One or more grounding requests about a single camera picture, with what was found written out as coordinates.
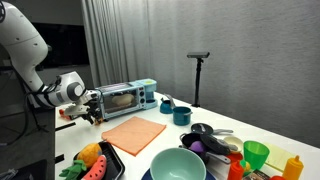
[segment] gray curtain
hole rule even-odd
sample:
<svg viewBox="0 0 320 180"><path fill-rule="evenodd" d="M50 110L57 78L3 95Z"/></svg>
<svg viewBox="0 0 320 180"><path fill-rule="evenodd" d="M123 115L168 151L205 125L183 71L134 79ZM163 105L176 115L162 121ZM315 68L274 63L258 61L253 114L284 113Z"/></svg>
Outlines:
<svg viewBox="0 0 320 180"><path fill-rule="evenodd" d="M209 51L203 108L320 147L311 138L320 126L319 0L106 2L116 2L129 79L154 78L158 92L193 103L196 61L186 55Z"/></svg>
<svg viewBox="0 0 320 180"><path fill-rule="evenodd" d="M151 77L145 1L81 3L94 85Z"/></svg>

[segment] plastic toy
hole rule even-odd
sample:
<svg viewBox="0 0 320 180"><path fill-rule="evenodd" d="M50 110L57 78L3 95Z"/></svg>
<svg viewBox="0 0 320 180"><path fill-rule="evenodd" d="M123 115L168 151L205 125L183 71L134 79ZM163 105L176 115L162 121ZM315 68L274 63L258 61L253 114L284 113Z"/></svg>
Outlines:
<svg viewBox="0 0 320 180"><path fill-rule="evenodd" d="M87 167L82 160L73 161L73 165L62 170L60 177L66 177L66 180L75 180L82 171L86 171Z"/></svg>
<svg viewBox="0 0 320 180"><path fill-rule="evenodd" d="M107 158L105 155L99 156L98 160L82 180L101 180L107 169Z"/></svg>
<svg viewBox="0 0 320 180"><path fill-rule="evenodd" d="M87 168L91 168L102 154L98 143L91 143L84 147L78 154L77 160L83 160Z"/></svg>

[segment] bowl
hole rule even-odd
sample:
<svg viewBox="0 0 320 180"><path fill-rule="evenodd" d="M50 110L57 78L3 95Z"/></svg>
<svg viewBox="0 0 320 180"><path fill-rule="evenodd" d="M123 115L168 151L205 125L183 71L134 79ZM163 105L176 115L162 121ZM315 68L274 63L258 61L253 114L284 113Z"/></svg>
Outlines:
<svg viewBox="0 0 320 180"><path fill-rule="evenodd" d="M170 148L153 158L150 173L153 180L205 180L206 167L192 151Z"/></svg>
<svg viewBox="0 0 320 180"><path fill-rule="evenodd" d="M223 140L228 144L233 144L233 145L237 146L238 149L236 151L230 149L230 152L232 154L241 153L241 151L243 149L243 142L241 141L241 139L234 137L234 136L228 136L228 137L225 137Z"/></svg>

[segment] blue microwave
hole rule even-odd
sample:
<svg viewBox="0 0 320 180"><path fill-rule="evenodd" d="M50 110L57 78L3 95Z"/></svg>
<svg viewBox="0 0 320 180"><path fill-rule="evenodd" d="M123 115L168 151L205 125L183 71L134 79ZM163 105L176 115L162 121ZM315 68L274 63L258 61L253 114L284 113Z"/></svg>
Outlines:
<svg viewBox="0 0 320 180"><path fill-rule="evenodd" d="M151 109L158 105L154 98L157 82L142 79L96 88L100 91L98 108L104 120L129 112Z"/></svg>

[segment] mug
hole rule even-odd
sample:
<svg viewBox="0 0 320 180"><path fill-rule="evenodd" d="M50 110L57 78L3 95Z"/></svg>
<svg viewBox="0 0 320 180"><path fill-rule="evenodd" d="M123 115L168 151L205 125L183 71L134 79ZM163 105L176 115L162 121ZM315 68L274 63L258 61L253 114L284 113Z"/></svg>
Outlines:
<svg viewBox="0 0 320 180"><path fill-rule="evenodd" d="M172 114L170 100L162 101L162 103L160 105L160 112L163 114Z"/></svg>
<svg viewBox="0 0 320 180"><path fill-rule="evenodd" d="M190 116L192 112L188 107L175 107L173 108L173 122L178 126L185 126L190 123Z"/></svg>

